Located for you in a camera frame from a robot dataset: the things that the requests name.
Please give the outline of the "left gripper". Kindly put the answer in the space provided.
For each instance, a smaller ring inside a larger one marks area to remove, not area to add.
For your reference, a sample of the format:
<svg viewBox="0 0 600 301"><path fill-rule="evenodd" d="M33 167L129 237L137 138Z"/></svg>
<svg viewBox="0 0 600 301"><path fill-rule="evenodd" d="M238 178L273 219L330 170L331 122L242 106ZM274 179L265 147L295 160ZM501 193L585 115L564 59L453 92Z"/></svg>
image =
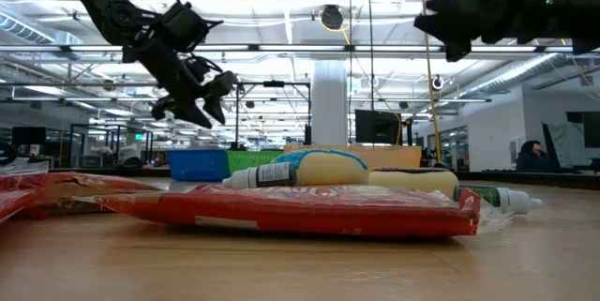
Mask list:
<svg viewBox="0 0 600 301"><path fill-rule="evenodd" d="M170 94L152 107L151 115L156 120L165 118L166 112L170 112L175 119L211 128L209 119L193 102L206 95L202 109L220 124L226 123L221 99L232 92L235 74L231 71L218 74L205 85L206 94L194 73L179 57L179 53L189 53L204 41L203 36L178 38L168 33L137 33L123 40L123 62L140 62Z"/></svg>

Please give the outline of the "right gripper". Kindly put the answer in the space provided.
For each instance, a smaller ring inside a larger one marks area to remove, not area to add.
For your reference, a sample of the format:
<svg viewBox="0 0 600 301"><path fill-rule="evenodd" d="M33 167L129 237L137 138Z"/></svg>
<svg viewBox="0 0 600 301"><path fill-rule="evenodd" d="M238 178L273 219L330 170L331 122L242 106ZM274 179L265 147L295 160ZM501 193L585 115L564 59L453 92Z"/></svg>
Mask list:
<svg viewBox="0 0 600 301"><path fill-rule="evenodd" d="M567 37L567 0L482 0L491 7L482 39ZM478 0L427 0L435 14L418 15L413 25L443 43L447 62L457 62L472 51L481 36L483 16Z"/></svg>

